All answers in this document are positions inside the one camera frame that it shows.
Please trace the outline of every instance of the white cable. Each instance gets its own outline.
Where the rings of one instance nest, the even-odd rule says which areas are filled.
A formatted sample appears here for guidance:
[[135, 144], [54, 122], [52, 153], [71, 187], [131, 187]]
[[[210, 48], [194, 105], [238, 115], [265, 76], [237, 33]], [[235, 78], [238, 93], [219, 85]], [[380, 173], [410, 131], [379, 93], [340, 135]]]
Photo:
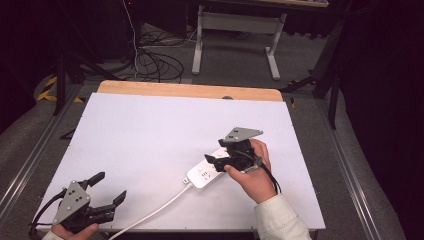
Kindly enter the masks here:
[[[182, 46], [184, 46], [184, 45], [186, 45], [188, 42], [190, 42], [190, 41], [192, 41], [191, 39], [193, 38], [193, 36], [194, 36], [194, 34], [197, 32], [197, 28], [196, 28], [196, 30], [194, 30], [193, 31], [193, 33], [191, 34], [191, 36], [187, 39], [187, 41], [185, 42], [185, 43], [183, 43], [183, 44], [181, 44], [181, 45], [178, 45], [178, 46], [144, 46], [143, 48], [160, 48], [160, 47], [171, 47], [171, 48], [175, 48], [175, 47], [182, 47]], [[175, 40], [178, 40], [178, 39], [168, 39], [168, 40], [162, 40], [162, 41], [160, 41], [160, 43], [162, 43], [162, 42], [169, 42], [169, 41], [175, 41]]]
[[111, 238], [109, 238], [109, 240], [115, 239], [116, 237], [118, 237], [119, 235], [121, 235], [122, 233], [130, 230], [131, 228], [133, 228], [134, 226], [140, 224], [141, 222], [144, 222], [145, 220], [147, 220], [148, 218], [152, 217], [153, 215], [155, 215], [156, 213], [160, 212], [162, 209], [166, 208], [169, 204], [171, 204], [173, 201], [175, 201], [179, 196], [181, 196], [181, 194], [183, 194], [185, 191], [187, 191], [187, 189], [193, 187], [192, 183], [188, 183], [187, 186], [180, 192], [177, 194], [177, 196], [175, 196], [174, 198], [172, 198], [169, 202], [167, 202], [165, 205], [163, 205], [162, 207], [160, 207], [158, 210], [152, 212], [151, 214], [149, 214], [147, 217], [144, 217], [140, 220], [138, 220], [137, 222], [131, 224], [130, 226], [122, 229], [121, 231], [115, 233]]
[[138, 73], [137, 54], [138, 54], [138, 52], [137, 52], [137, 46], [135, 45], [135, 29], [134, 29], [134, 26], [132, 25], [131, 16], [130, 16], [130, 13], [128, 12], [127, 5], [125, 4], [125, 0], [122, 0], [122, 4], [124, 5], [125, 12], [127, 12], [128, 21], [130, 22], [131, 29], [133, 30], [134, 66], [135, 66], [134, 78], [137, 78], [137, 73]]

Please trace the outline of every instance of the white power adapter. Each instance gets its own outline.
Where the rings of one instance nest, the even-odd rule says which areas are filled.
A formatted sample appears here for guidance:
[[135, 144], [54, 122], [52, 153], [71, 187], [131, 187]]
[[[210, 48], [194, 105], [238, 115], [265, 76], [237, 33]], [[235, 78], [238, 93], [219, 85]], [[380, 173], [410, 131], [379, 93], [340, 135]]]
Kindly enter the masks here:
[[[229, 157], [227, 149], [223, 147], [218, 148], [211, 155], [215, 158]], [[203, 161], [187, 172], [187, 178], [193, 184], [195, 189], [202, 191], [222, 174], [224, 174], [224, 172], [217, 172], [213, 164], [210, 164], [206, 161], [206, 159], [203, 159]]]

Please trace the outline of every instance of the metal frame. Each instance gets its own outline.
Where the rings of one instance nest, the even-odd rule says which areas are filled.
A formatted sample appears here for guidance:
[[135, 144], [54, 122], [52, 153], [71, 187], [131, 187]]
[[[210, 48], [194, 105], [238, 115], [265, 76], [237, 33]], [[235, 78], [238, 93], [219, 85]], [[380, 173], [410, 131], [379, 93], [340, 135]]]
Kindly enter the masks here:
[[199, 6], [197, 17], [197, 40], [194, 51], [192, 73], [200, 73], [200, 63], [202, 60], [202, 32], [203, 29], [216, 29], [227, 31], [243, 31], [253, 33], [274, 34], [271, 47], [265, 48], [265, 54], [274, 80], [280, 79], [274, 52], [283, 30], [287, 14], [281, 14], [278, 18], [252, 17], [242, 15], [207, 13], [203, 12], [204, 6]]
[[44, 152], [51, 141], [53, 133], [64, 118], [66, 110], [72, 104], [72, 100], [78, 95], [81, 87], [82, 85], [80, 84], [71, 86], [68, 96], [66, 97], [66, 101], [64, 101], [65, 104], [63, 105], [62, 111], [52, 117], [21, 170], [7, 188], [6, 193], [0, 201], [0, 226], [5, 222], [8, 214], [31, 178], [32, 173], [35, 171], [35, 168], [43, 157]]
[[382, 239], [381, 235], [379, 233], [376, 223], [374, 222], [371, 209], [368, 205], [365, 194], [362, 191], [361, 184], [359, 183], [358, 178], [356, 177], [356, 173], [349, 159], [346, 158], [343, 147], [340, 144], [340, 139], [339, 135], [337, 134], [337, 131], [332, 129], [331, 123], [327, 119], [326, 104], [324, 100], [317, 99], [315, 101], [317, 104], [318, 111], [320, 112], [322, 119], [325, 121], [327, 131], [330, 134], [331, 142], [333, 143], [333, 147], [336, 152], [336, 158], [339, 163], [340, 171], [349, 190], [353, 205], [355, 206], [355, 209], [358, 213], [367, 239], [380, 240]]

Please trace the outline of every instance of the sleeve cuff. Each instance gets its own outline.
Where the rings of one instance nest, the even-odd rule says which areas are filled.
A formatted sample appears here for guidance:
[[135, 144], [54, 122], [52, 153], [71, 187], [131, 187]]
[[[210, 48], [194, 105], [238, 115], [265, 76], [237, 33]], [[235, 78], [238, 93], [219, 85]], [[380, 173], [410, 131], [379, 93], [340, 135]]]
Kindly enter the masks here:
[[43, 240], [64, 240], [61, 237], [58, 237], [56, 234], [49, 231], [44, 237]]
[[255, 206], [258, 233], [275, 231], [297, 217], [283, 195], [276, 195]]

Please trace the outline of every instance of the black cable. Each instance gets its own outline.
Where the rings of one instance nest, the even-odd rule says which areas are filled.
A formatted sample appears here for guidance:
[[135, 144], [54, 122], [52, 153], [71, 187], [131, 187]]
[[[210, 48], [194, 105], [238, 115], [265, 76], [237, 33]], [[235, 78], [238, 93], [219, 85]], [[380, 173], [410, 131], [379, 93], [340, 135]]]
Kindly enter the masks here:
[[[116, 68], [111, 68], [111, 69], [105, 69], [106, 71], [110, 72], [110, 73], [117, 73], [120, 72], [122, 70], [127, 69], [131, 64], [133, 64], [134, 62], [134, 58], [132, 57], [130, 60], [128, 60], [125, 64], [123, 64], [122, 66], [116, 67]], [[86, 68], [81, 68], [82, 71], [90, 76], [95, 76], [95, 75], [99, 75], [98, 73], [91, 71], [90, 69], [86, 69]]]
[[[248, 157], [248, 158], [250, 158], [250, 159], [252, 159], [253, 161], [255, 161], [255, 162], [256, 162], [256, 159], [255, 159], [254, 157], [250, 156], [250, 155], [249, 155], [249, 154], [247, 154], [247, 153], [244, 153], [244, 152], [242, 152], [242, 151], [235, 150], [235, 149], [233, 149], [232, 151], [234, 151], [234, 152], [236, 152], [236, 153], [238, 153], [238, 154], [241, 154], [241, 155], [243, 155], [243, 156], [245, 156], [245, 157]], [[273, 183], [273, 185], [274, 185], [275, 193], [277, 193], [277, 194], [278, 194], [278, 190], [280, 190], [280, 193], [281, 193], [281, 187], [280, 187], [280, 184], [278, 183], [277, 179], [275, 179], [275, 177], [272, 175], [271, 171], [269, 171], [269, 169], [266, 167], [266, 165], [262, 162], [262, 163], [259, 165], [259, 167], [262, 167], [262, 168], [265, 170], [265, 172], [268, 174], [269, 178], [271, 178], [271, 181], [272, 181], [272, 183]]]
[[32, 223], [30, 224], [30, 228], [28, 230], [28, 236], [29, 236], [30, 239], [32, 239], [32, 240], [40, 239], [40, 237], [37, 235], [37, 226], [40, 225], [38, 223], [38, 220], [40, 220], [41, 215], [43, 215], [43, 213], [47, 210], [47, 208], [50, 207], [50, 205], [52, 205], [52, 203], [54, 203], [56, 200], [58, 200], [60, 198], [65, 197], [66, 191], [67, 191], [67, 189], [64, 188], [60, 193], [58, 193], [56, 196], [54, 196], [52, 199], [50, 199], [50, 201], [48, 201], [46, 203], [46, 205], [44, 205], [43, 208], [40, 209], [40, 211], [37, 213], [37, 215], [35, 216]]
[[[140, 43], [142, 46], [178, 46], [179, 44], [188, 40], [185, 38], [181, 38], [179, 36], [175, 36], [170, 33], [166, 33], [167, 35], [165, 35], [164, 37], [162, 36], [162, 34], [165, 34], [165, 33], [160, 31], [147, 32], [141, 37]], [[169, 45], [161, 44], [163, 41], [168, 39], [175, 39], [175, 40], [180, 39], [180, 40], [176, 43], [169, 44]]]
[[[167, 59], [172, 60], [177, 63], [177, 65], [171, 63]], [[145, 73], [139, 72], [140, 76], [144, 77], [143, 81], [158, 80], [161, 82], [179, 78], [179, 82], [181, 82], [181, 77], [184, 73], [184, 65], [174, 57], [165, 54], [153, 53], [150, 50], [141, 48], [140, 54], [138, 55], [138, 62], [146, 69]], [[171, 74], [171, 69], [176, 73], [175, 75], [169, 76], [169, 74]]]

